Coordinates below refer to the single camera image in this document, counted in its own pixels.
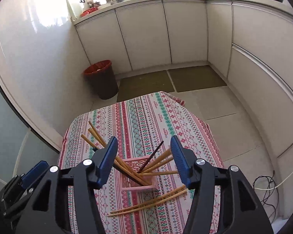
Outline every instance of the brown trash can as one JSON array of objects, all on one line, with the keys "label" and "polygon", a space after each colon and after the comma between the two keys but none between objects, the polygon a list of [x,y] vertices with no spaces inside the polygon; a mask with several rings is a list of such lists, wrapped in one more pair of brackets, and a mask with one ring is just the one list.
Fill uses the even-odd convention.
[{"label": "brown trash can", "polygon": [[109,99],[118,92],[110,60],[97,62],[84,71],[85,78],[94,87],[100,99]]}]

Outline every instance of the patterned tablecloth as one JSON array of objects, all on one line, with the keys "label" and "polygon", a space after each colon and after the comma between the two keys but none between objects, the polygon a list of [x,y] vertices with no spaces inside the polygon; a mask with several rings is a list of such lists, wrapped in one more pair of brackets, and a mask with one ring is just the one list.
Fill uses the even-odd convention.
[{"label": "patterned tablecloth", "polygon": [[[223,167],[218,148],[209,126],[183,107],[184,101],[165,92],[156,92],[107,106],[77,117],[63,139],[58,165],[61,169],[76,166],[91,158],[91,147],[80,137],[85,134],[97,146],[100,144],[88,132],[90,120],[107,142],[118,139],[118,155],[123,158],[151,154],[164,141],[156,156],[170,145],[170,138],[179,137],[183,147],[192,149],[197,157],[214,166]],[[159,171],[176,170],[171,161]],[[191,207],[194,190],[143,211],[107,217],[110,211],[136,205],[182,186],[178,174],[158,176],[159,191],[120,192],[119,172],[112,168],[107,184],[95,191],[95,197],[106,233],[182,233]],[[73,188],[69,187],[71,229],[78,233],[74,210]],[[215,203],[210,233],[217,231],[220,209],[220,189],[215,188]]]}]

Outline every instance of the table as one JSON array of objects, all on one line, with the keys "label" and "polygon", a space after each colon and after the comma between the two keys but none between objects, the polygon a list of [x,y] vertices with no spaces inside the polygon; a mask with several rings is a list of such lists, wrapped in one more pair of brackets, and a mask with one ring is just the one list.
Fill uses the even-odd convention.
[{"label": "table", "polygon": [[[80,137],[85,134],[99,148],[102,146],[88,132],[91,121],[107,142],[118,139],[118,155],[122,159],[149,155],[164,141],[156,157],[170,145],[170,138],[179,137],[183,147],[192,149],[197,157],[213,166],[224,167],[209,126],[190,113],[184,101],[165,92],[136,97],[127,101],[85,113],[70,125],[63,139],[58,165],[61,169],[76,166],[91,158],[91,147]],[[175,162],[159,171],[176,170]],[[146,210],[114,217],[110,211],[136,205],[182,186],[178,174],[158,176],[159,191],[128,192],[119,190],[119,172],[111,170],[107,184],[95,190],[95,197],[106,233],[182,233],[190,211],[194,190]],[[78,233],[74,210],[73,187],[69,187],[69,216],[73,233]],[[215,187],[215,202],[211,233],[217,231],[220,209],[220,188]]]}]

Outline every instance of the dark purple stick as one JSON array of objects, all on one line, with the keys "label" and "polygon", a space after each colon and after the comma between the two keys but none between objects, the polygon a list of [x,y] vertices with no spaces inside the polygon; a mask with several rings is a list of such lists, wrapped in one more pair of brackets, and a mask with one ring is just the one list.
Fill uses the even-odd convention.
[{"label": "dark purple stick", "polygon": [[146,165],[151,161],[152,157],[154,157],[155,153],[158,151],[158,149],[162,146],[164,141],[160,143],[160,145],[153,151],[153,153],[150,155],[150,157],[145,161],[145,163],[141,166],[138,173],[142,172],[143,168],[146,167]]}]

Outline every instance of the metal screw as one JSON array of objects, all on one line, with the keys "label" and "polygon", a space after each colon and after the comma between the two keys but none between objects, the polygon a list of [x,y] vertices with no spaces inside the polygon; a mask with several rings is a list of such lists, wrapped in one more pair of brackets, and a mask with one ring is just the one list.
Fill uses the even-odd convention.
[{"label": "metal screw", "polygon": [[55,172],[57,172],[58,169],[59,169],[59,168],[58,168],[57,166],[52,166],[52,167],[50,168],[50,172],[55,173]]},{"label": "metal screw", "polygon": [[92,164],[92,160],[91,159],[85,159],[83,161],[83,165],[91,165]]},{"label": "metal screw", "polygon": [[204,164],[205,164],[205,160],[204,160],[204,159],[197,159],[197,160],[196,160],[196,163],[197,163],[198,165],[204,165]]},{"label": "metal screw", "polygon": [[233,171],[233,172],[237,172],[239,170],[239,167],[235,166],[235,165],[232,165],[230,167],[230,169]]}]

